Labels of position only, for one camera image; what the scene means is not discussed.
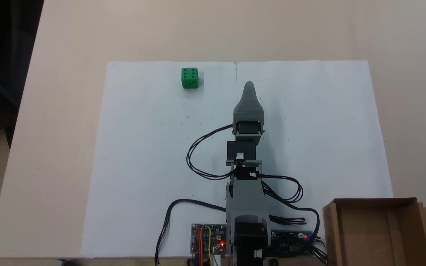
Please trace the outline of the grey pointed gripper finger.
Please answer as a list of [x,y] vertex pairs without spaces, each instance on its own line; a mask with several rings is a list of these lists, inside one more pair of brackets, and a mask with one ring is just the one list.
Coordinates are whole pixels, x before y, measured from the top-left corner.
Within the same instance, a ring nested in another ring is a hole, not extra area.
[[257,98],[255,85],[252,81],[245,83],[241,99],[235,108],[262,108]]

